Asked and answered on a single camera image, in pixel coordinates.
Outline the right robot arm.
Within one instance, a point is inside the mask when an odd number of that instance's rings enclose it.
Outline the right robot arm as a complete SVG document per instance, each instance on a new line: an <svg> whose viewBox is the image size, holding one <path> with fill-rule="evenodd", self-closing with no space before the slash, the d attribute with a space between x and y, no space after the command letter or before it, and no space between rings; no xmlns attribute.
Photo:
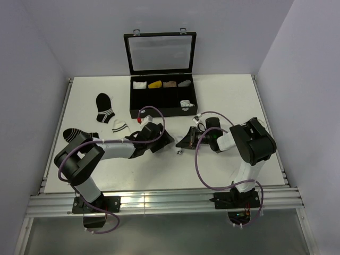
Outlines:
<svg viewBox="0 0 340 255"><path fill-rule="evenodd" d="M189 128L188 133L180 140L176 147L181 149L196 149L198 143L209 145L215 153L237 148L241 156L239 172L232 188L228 192L214 193L210 199L216 209L249 210L259 208L262 199L255 190L255 180L266 161L276 152L276 142L261 125L256 117L244 124L231 126L224 132L217 117L206 119L206 130L197 126Z"/></svg>

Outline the white sock with black lines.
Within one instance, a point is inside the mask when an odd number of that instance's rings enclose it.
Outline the white sock with black lines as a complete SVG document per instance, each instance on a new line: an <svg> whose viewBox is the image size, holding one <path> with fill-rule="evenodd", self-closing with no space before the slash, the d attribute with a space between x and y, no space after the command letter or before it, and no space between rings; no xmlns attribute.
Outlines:
<svg viewBox="0 0 340 255"><path fill-rule="evenodd" d="M186 107L195 107L196 105L191 103L188 99L186 99L186 100L180 101L180 106L186 108Z"/></svg>

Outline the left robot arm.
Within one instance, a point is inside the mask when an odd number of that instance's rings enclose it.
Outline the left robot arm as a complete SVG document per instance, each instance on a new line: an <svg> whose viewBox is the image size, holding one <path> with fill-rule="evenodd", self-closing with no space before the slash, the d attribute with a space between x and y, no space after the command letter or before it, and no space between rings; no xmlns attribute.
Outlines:
<svg viewBox="0 0 340 255"><path fill-rule="evenodd" d="M152 122L121 140L100 141L81 133L55 156L54 164L59 177L65 177L63 181L80 195L91 213L104 213L114 204L108 202L91 177L98 163L114 158L134 159L147 150L155 153L174 141L162 124Z"/></svg>

